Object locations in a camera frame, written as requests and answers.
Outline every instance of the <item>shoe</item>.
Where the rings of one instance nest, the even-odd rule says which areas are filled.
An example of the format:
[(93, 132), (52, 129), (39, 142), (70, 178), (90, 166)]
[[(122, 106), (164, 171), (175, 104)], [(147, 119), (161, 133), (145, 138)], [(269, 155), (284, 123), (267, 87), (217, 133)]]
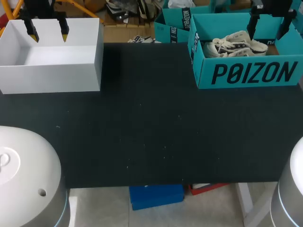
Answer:
[(256, 56), (265, 56), (268, 46), (256, 40), (251, 40), (246, 31), (239, 31), (226, 36), (223, 39), (214, 39), (213, 43), (218, 53), (228, 54), (235, 52), (241, 48), (250, 48)]
[(218, 49), (213, 42), (204, 44), (203, 53), (206, 58), (256, 56), (249, 47), (237, 49), (233, 52), (223, 52), (223, 49), (221, 49), (221, 52), (218, 52)]
[(152, 20), (156, 17), (156, 7), (152, 0), (138, 0), (140, 17), (145, 20)]

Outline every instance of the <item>logo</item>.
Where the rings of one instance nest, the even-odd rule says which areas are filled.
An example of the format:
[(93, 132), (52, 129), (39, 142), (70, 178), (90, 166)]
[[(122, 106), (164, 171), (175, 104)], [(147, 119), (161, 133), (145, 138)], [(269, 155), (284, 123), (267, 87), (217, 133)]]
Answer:
[(195, 38), (194, 38), (194, 47), (191, 48), (191, 54), (190, 54), (191, 64), (194, 64), (194, 56), (195, 56), (195, 52), (197, 52), (199, 40), (200, 40), (200, 38), (199, 38), (198, 32), (196, 32)]
[(177, 43), (178, 42), (177, 29), (175, 27), (170, 27), (169, 33), (170, 33), (170, 42)]
[(284, 62), (283, 65), (280, 65), (279, 62), (272, 62), (268, 65), (265, 62), (255, 62), (248, 63), (246, 68), (241, 63), (236, 63), (232, 65), (229, 69), (225, 64), (216, 64), (214, 68), (214, 74), (212, 79), (212, 85), (216, 84), (217, 79), (221, 77), (226, 77), (226, 82), (229, 84), (251, 84), (251, 83), (259, 83), (259, 82), (280, 82), (283, 81), (282, 77), (284, 76), (284, 81), (288, 82), (297, 66), (298, 62), (295, 61), (291, 68), (289, 62)]
[(183, 28), (184, 30), (189, 31), (191, 19), (190, 8), (182, 8), (182, 17)]

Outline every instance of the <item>cardboard box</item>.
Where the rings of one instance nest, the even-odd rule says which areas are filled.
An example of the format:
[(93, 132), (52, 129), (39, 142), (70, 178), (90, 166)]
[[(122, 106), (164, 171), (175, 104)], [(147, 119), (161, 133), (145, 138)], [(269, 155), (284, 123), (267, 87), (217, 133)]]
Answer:
[(251, 0), (235, 0), (230, 5), (216, 7), (215, 13), (228, 12), (228, 13), (244, 13), (250, 12), (252, 1)]
[(106, 4), (105, 0), (85, 0), (85, 7), (92, 13), (100, 11)]
[(297, 85), (303, 73), (303, 39), (291, 25), (276, 40), (281, 17), (260, 15), (254, 39), (275, 44), (279, 55), (205, 58), (202, 45), (214, 38), (246, 30), (249, 13), (193, 15), (188, 51), (198, 88), (269, 87)]
[(165, 0), (163, 10), (162, 10), (164, 19), (165, 19), (165, 23), (168, 26), (189, 31), (190, 19), (191, 19), (192, 15), (201, 14), (201, 13), (213, 13), (214, 4), (215, 4), (215, 0), (210, 0), (210, 4), (208, 6), (169, 9), (168, 0)]
[(128, 40), (133, 39), (136, 35), (155, 38), (154, 27), (127, 27), (126, 24), (125, 27), (104, 27), (105, 43), (127, 43)]
[(10, 20), (0, 39), (4, 94), (99, 91), (103, 25), (98, 18), (68, 18), (63, 41), (57, 19), (33, 19), (35, 42), (23, 20)]
[(187, 43), (189, 31), (165, 25), (164, 16), (161, 13), (155, 20), (156, 41), (161, 43)]
[[(76, 3), (84, 6), (83, 0), (74, 0)], [(53, 6), (57, 12), (66, 12), (67, 17), (83, 17), (85, 13), (68, 2), (55, 2)]]

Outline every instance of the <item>blue box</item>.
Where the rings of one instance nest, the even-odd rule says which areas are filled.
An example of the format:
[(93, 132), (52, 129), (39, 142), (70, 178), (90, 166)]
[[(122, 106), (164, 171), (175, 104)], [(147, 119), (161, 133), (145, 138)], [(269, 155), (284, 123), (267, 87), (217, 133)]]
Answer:
[(249, 20), (249, 13), (192, 16), (188, 51), (198, 88), (297, 85), (303, 72), (303, 39), (290, 25), (289, 32), (275, 40), (282, 22), (280, 17), (261, 15), (254, 36), (267, 44), (274, 43), (279, 55), (205, 58), (203, 42), (246, 30)]
[(156, 207), (184, 199), (182, 185), (131, 186), (129, 194), (133, 210)]
[(213, 13), (214, 8), (215, 0), (210, 0), (208, 6), (169, 9), (168, 0), (165, 0), (162, 11), (166, 25), (189, 31), (190, 19), (193, 14)]
[(187, 43), (189, 31), (165, 25), (161, 13), (154, 22), (156, 40), (161, 43)]

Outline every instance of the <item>black table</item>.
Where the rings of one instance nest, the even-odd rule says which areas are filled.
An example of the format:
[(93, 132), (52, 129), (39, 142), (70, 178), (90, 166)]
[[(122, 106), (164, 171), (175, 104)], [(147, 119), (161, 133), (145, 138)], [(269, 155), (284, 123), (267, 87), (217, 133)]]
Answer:
[(106, 44), (101, 92), (0, 95), (0, 125), (46, 138), (70, 188), (277, 181), (303, 94), (199, 90), (186, 44)]

